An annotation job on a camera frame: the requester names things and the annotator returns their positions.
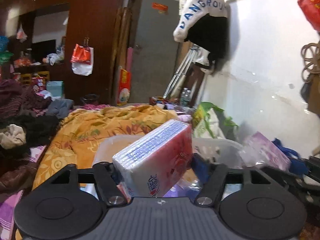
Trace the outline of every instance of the wardrobe door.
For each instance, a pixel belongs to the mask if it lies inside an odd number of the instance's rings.
[[[86,94],[100,95],[101,103],[108,103],[111,93],[110,61],[117,0],[78,0],[70,4],[65,46],[65,93],[66,98],[80,103]],[[92,74],[74,74],[70,59],[76,43],[82,45],[89,38],[94,48]]]

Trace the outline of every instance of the translucent plastic container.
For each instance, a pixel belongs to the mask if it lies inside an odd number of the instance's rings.
[[[105,139],[99,146],[92,165],[99,162],[112,162],[112,157],[143,135],[116,135]]]
[[[193,138],[192,146],[194,153],[197,152],[209,162],[225,164],[229,168],[241,169],[245,166],[239,155],[243,146],[240,143],[227,139],[204,139]]]
[[[99,146],[92,165],[99,162],[112,162],[112,157],[143,135],[116,135],[105,139]],[[243,160],[238,154],[243,146],[227,139],[202,139],[192,138],[193,152],[198,152],[204,159],[211,160],[215,157],[218,163],[223,163],[229,168],[241,168]]]

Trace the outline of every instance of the crutch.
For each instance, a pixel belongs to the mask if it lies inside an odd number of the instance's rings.
[[[174,89],[175,85],[179,81],[181,75],[182,74],[185,75],[187,73],[188,69],[190,68],[191,63],[196,60],[196,57],[198,55],[198,50],[199,50],[199,46],[193,44],[192,48],[188,51],[188,53],[184,57],[183,61],[181,62],[180,66],[178,67],[176,73],[174,74],[172,80],[170,81],[170,83],[169,83],[169,85],[163,95],[163,98],[167,98],[167,96],[170,95],[170,93]]]

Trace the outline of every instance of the red and white bag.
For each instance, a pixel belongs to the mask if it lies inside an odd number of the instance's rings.
[[[298,4],[308,22],[320,32],[320,0],[298,0]]]
[[[20,28],[17,32],[17,40],[19,40],[21,43],[23,43],[25,40],[27,40],[28,36],[24,33],[22,29],[22,24],[20,24]]]

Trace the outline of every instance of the tissue pack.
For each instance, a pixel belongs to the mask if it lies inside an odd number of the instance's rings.
[[[191,126],[170,120],[113,156],[126,193],[162,197],[176,184],[192,158]]]

